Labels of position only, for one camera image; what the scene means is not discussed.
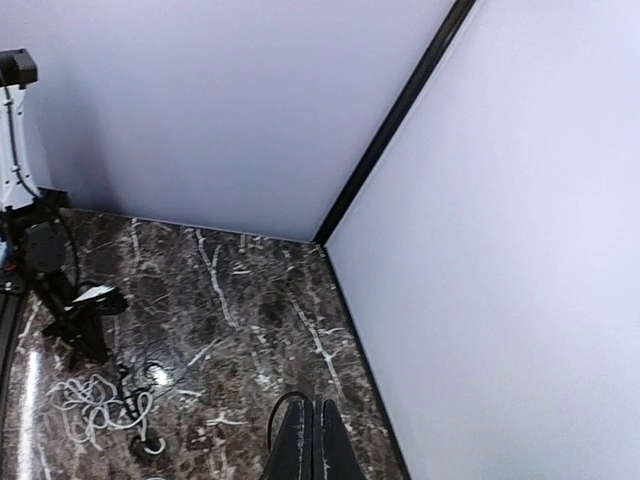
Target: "coiled white cable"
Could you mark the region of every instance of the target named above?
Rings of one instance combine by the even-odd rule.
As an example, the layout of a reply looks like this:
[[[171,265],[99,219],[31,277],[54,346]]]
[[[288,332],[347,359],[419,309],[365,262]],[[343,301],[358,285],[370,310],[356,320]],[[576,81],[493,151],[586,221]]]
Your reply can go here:
[[[53,407],[62,412],[65,432],[69,440],[77,444],[91,443],[98,451],[102,447],[96,439],[99,430],[129,430],[137,427],[144,450],[151,455],[159,455],[166,448],[163,438],[159,439],[158,450],[151,450],[147,441],[147,416],[153,407],[153,396],[142,392],[136,396],[139,417],[130,423],[119,423],[114,418],[122,418],[126,414],[124,401],[118,398],[118,390],[114,384],[98,374],[91,375],[86,382],[72,378],[66,382],[58,382],[50,391],[51,394],[62,392],[62,402],[51,401]],[[69,413],[76,410],[81,421],[69,421]]]

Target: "light purple wall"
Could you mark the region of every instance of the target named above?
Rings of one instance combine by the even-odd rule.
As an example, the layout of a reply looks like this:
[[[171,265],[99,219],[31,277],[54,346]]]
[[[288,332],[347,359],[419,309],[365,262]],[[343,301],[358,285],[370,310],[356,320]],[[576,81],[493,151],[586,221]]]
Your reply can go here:
[[[451,4],[7,0],[0,49],[40,67],[41,184],[84,208],[309,240]]]
[[[416,480],[637,480],[640,3],[483,1],[329,252]]]

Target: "dark brown marble floor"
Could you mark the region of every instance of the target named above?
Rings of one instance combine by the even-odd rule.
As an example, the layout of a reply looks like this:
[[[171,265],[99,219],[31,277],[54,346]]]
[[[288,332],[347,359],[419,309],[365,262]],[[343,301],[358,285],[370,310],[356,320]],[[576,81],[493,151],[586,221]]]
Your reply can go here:
[[[367,477],[399,479],[362,359],[322,251],[312,245],[93,213],[69,213],[83,278],[118,285],[131,307],[105,318],[107,343],[136,382],[163,371],[150,426],[168,442],[154,462],[129,452],[136,432],[98,432],[103,452],[65,434],[51,388],[114,364],[65,368],[29,300],[11,372],[5,479],[257,479],[266,423],[285,392],[335,399]]]

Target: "black cable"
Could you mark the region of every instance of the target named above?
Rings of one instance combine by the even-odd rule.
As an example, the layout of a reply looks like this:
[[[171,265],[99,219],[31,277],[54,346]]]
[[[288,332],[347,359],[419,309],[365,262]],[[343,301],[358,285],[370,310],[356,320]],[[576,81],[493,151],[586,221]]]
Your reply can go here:
[[[269,453],[271,453],[271,446],[272,446],[271,436],[273,433],[273,420],[276,418],[276,414],[278,413],[280,406],[285,402],[285,400],[291,397],[302,398],[307,402],[311,402],[311,400],[309,400],[309,397],[307,397],[304,393],[299,392],[297,390],[294,390],[293,392],[285,393],[278,399],[276,404],[273,406],[273,410],[271,410],[271,415],[269,416],[269,423],[267,425],[267,449]]]
[[[118,396],[124,404],[127,415],[129,416],[131,421],[135,422],[136,420],[138,420],[138,418],[140,418],[141,415],[140,408],[138,407],[138,398],[140,397],[141,393],[150,393],[151,387],[138,387],[137,385],[135,385],[135,382],[133,382],[136,389],[132,393],[127,395],[125,392],[124,380],[131,375],[131,369],[122,363],[119,363],[117,365],[117,368],[118,375],[120,376],[116,385]]]
[[[80,283],[80,260],[78,258],[78,248],[76,246],[75,238],[73,237],[67,222],[64,217],[60,214],[58,209],[49,205],[49,203],[42,198],[39,194],[34,192],[29,185],[24,181],[22,177],[22,172],[20,168],[20,163],[18,162],[18,147],[16,145],[16,136],[15,136],[15,127],[13,124],[13,98],[11,98],[11,92],[9,92],[9,87],[4,79],[4,74],[2,73],[2,68],[0,68],[0,84],[4,88],[4,94],[7,99],[7,114],[9,115],[9,137],[11,141],[11,153],[13,155],[13,165],[16,168],[16,176],[18,177],[18,181],[23,186],[23,188],[33,197],[33,199],[37,202],[40,202],[45,209],[49,210],[49,212],[56,217],[60,221],[60,225],[64,230],[64,234],[69,240],[69,246],[71,247],[71,254],[73,256],[73,269],[74,269],[74,281],[73,281],[73,291],[74,293],[78,292],[78,286]]]

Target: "black corner trim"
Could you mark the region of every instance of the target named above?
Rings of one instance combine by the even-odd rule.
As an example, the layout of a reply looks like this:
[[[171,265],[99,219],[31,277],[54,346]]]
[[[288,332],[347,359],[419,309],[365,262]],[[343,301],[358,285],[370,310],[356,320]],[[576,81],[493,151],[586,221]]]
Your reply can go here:
[[[391,440],[391,448],[393,449],[393,454],[398,463],[398,467],[400,468],[400,473],[402,474],[402,478],[404,480],[411,480],[411,476],[409,475],[409,469],[407,468],[407,463],[402,456],[402,451],[400,450],[400,445],[398,444],[398,439],[396,437],[395,431],[393,430],[393,425],[391,424],[391,420],[389,418],[389,414],[387,413],[387,409],[382,401],[382,397],[380,396],[380,390],[378,389],[378,383],[376,382],[376,378],[373,375],[373,371],[371,370],[371,365],[369,364],[369,360],[364,352],[364,348],[362,346],[362,341],[360,340],[360,335],[358,335],[358,329],[356,328],[356,324],[353,321],[353,316],[351,315],[351,311],[349,310],[349,305],[347,304],[347,299],[344,296],[344,292],[342,291],[342,285],[340,284],[340,280],[336,275],[335,268],[333,267],[333,262],[331,261],[331,257],[329,256],[329,252],[325,247],[321,247],[324,257],[327,261],[327,265],[329,266],[329,272],[331,275],[331,281],[336,286],[336,292],[338,293],[338,297],[340,300],[340,304],[342,305],[342,309],[347,317],[347,325],[353,334],[353,337],[356,340],[356,347],[358,348],[358,353],[360,354],[360,358],[362,359],[362,363],[364,364],[364,369],[367,374],[367,379],[369,380],[371,387],[373,389],[373,395],[375,397],[376,406],[382,415],[382,421],[384,423],[385,428],[389,432],[389,438]]]
[[[451,41],[467,18],[474,4],[475,0],[456,0],[451,10],[449,10],[444,22],[442,22],[442,25],[433,37],[424,55],[422,55],[411,77],[409,77],[409,81],[402,89],[393,107],[391,107],[391,110],[367,147],[367,150],[364,152],[351,177],[347,180],[338,199],[331,207],[329,214],[313,239],[315,243],[324,245],[327,240],[329,240],[329,237],[340,223],[340,220],[342,220],[342,217],[351,206],[360,188],[364,185],[367,177],[376,166],[376,163],[378,163],[387,145],[402,124],[402,121],[422,91],[422,88],[447,51]]]

